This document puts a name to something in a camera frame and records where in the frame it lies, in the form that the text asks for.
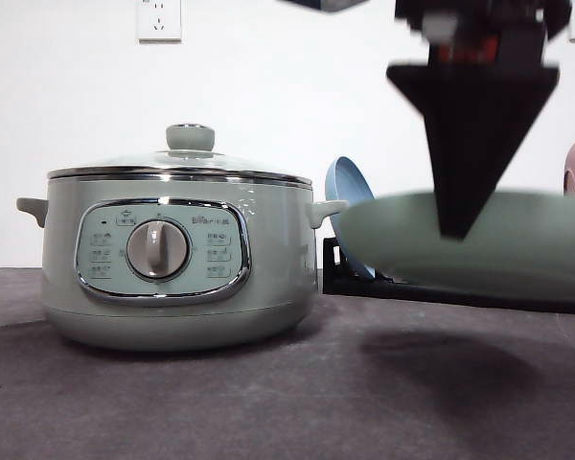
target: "blue bowl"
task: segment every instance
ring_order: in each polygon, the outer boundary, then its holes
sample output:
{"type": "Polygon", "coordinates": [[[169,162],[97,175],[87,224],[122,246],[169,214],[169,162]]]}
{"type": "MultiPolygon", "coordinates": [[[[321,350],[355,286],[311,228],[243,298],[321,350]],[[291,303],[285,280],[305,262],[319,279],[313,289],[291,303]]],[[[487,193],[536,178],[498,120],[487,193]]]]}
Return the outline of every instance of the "blue bowl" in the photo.
{"type": "MultiPolygon", "coordinates": [[[[326,199],[344,199],[349,201],[350,206],[353,206],[361,201],[375,199],[375,197],[354,162],[346,156],[340,156],[333,161],[326,173],[326,199]]],[[[338,228],[339,219],[340,214],[330,217],[336,240],[350,268],[361,278],[374,280],[375,269],[363,264],[345,250],[338,228]]]]}

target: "glass lid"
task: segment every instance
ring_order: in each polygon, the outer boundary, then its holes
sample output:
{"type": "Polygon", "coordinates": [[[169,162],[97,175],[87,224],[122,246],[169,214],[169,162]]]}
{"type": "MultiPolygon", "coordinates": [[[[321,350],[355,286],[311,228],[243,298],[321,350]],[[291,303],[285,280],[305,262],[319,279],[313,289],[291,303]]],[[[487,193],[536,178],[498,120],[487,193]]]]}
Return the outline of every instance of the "glass lid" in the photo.
{"type": "Polygon", "coordinates": [[[257,161],[213,152],[215,132],[202,125],[172,125],[166,129],[168,150],[146,155],[120,156],[94,165],[49,172],[48,177],[114,174],[230,176],[269,179],[310,185],[304,177],[277,171],[257,161]]]}

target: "white wall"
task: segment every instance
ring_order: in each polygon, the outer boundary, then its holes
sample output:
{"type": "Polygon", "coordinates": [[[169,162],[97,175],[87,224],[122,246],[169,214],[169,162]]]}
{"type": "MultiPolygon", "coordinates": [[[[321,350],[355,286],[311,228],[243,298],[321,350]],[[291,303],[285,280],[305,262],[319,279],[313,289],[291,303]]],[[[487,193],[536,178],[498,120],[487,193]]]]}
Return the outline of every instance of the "white wall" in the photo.
{"type": "MultiPolygon", "coordinates": [[[[37,266],[42,231],[15,211],[49,170],[165,147],[198,122],[217,151],[261,158],[316,185],[355,159],[378,195],[430,189],[419,115],[385,78],[426,59],[394,2],[335,15],[278,0],[184,0],[181,44],[140,45],[134,0],[0,0],[0,266],[37,266]]],[[[563,76],[501,184],[559,192],[575,141],[575,45],[548,48],[563,76]]],[[[328,223],[318,232],[332,233],[328,223]]]]}

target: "control panel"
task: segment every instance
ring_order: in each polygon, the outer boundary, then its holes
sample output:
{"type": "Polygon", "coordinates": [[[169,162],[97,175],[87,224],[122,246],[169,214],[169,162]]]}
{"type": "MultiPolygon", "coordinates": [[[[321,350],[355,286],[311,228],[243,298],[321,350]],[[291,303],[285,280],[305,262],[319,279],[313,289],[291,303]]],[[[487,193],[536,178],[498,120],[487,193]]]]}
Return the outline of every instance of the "control panel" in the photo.
{"type": "Polygon", "coordinates": [[[181,305],[226,297],[249,274],[245,221],[238,209],[217,202],[159,197],[99,203],[81,219],[75,265],[85,288],[114,301],[173,299],[181,305]]]}

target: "black rack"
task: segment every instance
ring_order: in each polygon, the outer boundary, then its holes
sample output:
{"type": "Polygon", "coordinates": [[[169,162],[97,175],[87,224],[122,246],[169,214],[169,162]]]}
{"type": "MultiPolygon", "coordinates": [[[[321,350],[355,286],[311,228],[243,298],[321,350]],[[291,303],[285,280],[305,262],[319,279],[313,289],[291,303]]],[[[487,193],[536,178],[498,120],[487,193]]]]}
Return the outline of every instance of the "black rack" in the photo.
{"type": "Polygon", "coordinates": [[[380,274],[377,274],[375,280],[365,280],[349,267],[336,238],[324,239],[323,259],[322,292],[324,294],[412,300],[486,309],[575,314],[575,301],[573,300],[550,302],[474,295],[394,282],[391,278],[380,274]],[[338,248],[337,259],[334,256],[336,248],[338,248]]]}

